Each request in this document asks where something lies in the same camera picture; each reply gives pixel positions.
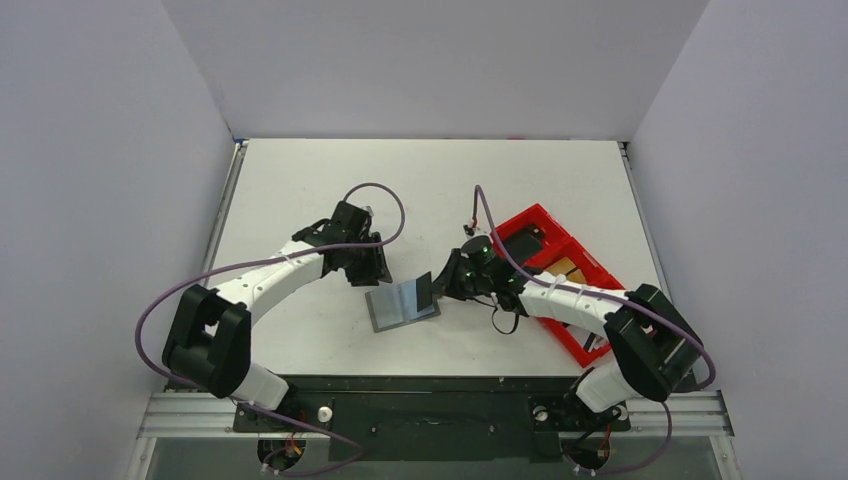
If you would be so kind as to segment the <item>grey card holder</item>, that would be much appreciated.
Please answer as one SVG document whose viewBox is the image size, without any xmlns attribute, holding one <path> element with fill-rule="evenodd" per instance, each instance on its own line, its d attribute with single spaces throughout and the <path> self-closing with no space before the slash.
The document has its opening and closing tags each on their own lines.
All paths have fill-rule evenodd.
<svg viewBox="0 0 848 480">
<path fill-rule="evenodd" d="M 441 314 L 437 300 L 433 297 L 436 303 L 434 313 L 426 315 L 423 318 L 406 318 L 402 313 L 399 296 L 399 286 L 401 284 L 383 285 L 365 293 L 366 306 L 374 333 L 381 333 L 407 326 L 419 321 L 438 317 Z"/>
</svg>

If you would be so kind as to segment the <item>grey striped credit card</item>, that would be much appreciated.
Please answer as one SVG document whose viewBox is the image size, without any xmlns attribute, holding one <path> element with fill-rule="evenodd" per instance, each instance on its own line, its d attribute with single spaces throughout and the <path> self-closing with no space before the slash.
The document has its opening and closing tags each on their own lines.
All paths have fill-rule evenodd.
<svg viewBox="0 0 848 480">
<path fill-rule="evenodd" d="M 406 318 L 423 318 L 436 310 L 431 290 L 432 275 L 426 272 L 414 280 L 403 282 L 399 286 L 402 313 Z"/>
</svg>

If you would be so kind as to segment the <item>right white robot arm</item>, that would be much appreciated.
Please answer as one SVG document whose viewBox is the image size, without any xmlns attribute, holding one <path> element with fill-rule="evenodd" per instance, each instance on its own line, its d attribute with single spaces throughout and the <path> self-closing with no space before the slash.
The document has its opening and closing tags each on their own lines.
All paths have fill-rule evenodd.
<svg viewBox="0 0 848 480">
<path fill-rule="evenodd" d="M 583 373 L 564 400 L 566 418 L 588 427 L 631 398 L 664 402 L 704 352 L 701 341 L 653 285 L 609 290 L 526 270 L 476 236 L 451 250 L 433 280 L 437 297 L 488 297 L 504 312 L 551 319 L 599 336 L 612 359 Z"/>
</svg>

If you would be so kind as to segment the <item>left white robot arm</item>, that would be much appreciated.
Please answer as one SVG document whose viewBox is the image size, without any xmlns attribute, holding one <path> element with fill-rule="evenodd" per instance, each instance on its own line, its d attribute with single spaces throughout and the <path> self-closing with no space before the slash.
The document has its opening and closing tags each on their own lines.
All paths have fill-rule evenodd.
<svg viewBox="0 0 848 480">
<path fill-rule="evenodd" d="M 252 328 L 297 289 L 342 270 L 353 286 L 388 283 L 381 244 L 370 229 L 371 213 L 346 201 L 333 215 L 295 233 L 268 264 L 212 288 L 192 285 L 181 295 L 162 353 L 170 372 L 218 398 L 259 406 L 272 429 L 291 427 L 298 402 L 289 384 L 253 362 Z"/>
</svg>

